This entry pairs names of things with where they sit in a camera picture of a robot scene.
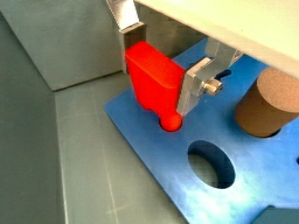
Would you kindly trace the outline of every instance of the white overhead panel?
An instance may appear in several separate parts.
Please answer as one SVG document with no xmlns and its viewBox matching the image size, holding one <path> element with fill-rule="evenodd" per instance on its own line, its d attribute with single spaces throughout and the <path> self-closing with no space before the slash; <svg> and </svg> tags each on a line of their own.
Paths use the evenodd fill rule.
<svg viewBox="0 0 299 224">
<path fill-rule="evenodd" d="M 298 0 L 137 0 L 299 79 Z"/>
</svg>

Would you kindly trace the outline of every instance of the gray wall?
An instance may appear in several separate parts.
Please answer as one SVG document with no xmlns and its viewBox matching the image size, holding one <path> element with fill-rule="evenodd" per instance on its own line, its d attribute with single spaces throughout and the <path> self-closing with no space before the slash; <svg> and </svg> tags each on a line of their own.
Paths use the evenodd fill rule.
<svg viewBox="0 0 299 224">
<path fill-rule="evenodd" d="M 202 34 L 138 5 L 149 42 L 175 55 Z M 106 0 L 2 0 L 0 11 L 51 89 L 122 69 L 118 25 Z"/>
<path fill-rule="evenodd" d="M 0 223 L 63 223 L 55 99 L 0 13 Z"/>
</svg>

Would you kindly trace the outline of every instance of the metal clamp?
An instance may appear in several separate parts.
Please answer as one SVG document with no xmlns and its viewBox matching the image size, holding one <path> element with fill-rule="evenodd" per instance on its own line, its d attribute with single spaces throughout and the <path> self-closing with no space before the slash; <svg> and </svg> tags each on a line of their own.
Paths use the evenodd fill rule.
<svg viewBox="0 0 299 224">
<path fill-rule="evenodd" d="M 186 116 L 199 104 L 203 94 L 217 95 L 222 90 L 222 83 L 215 76 L 223 72 L 242 57 L 243 53 L 217 39 L 209 38 L 206 53 L 195 66 L 187 70 L 183 76 L 181 98 L 177 111 Z"/>
</svg>

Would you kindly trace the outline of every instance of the gray floor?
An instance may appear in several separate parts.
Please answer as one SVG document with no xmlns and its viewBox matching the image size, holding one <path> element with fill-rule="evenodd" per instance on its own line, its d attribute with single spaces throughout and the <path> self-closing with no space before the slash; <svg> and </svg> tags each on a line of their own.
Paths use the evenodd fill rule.
<svg viewBox="0 0 299 224">
<path fill-rule="evenodd" d="M 57 92 L 69 224 L 186 223 L 103 109 L 122 73 Z"/>
</svg>

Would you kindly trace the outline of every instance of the metal bracket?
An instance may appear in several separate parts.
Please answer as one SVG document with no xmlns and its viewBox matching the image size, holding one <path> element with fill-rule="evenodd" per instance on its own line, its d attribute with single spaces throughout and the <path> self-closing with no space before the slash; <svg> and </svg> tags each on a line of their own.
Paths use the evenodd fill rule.
<svg viewBox="0 0 299 224">
<path fill-rule="evenodd" d="M 139 21 L 134 0 L 107 0 L 107 5 L 119 26 L 123 71 L 129 74 L 125 51 L 139 41 L 146 40 L 146 24 Z"/>
<path fill-rule="evenodd" d="M 201 96 L 207 93 L 217 95 L 222 89 L 222 83 L 215 76 L 223 72 L 242 57 L 243 53 L 217 39 L 209 38 L 206 53 L 201 61 L 185 73 L 181 98 L 177 106 L 179 114 L 186 116 L 199 104 Z"/>
</svg>

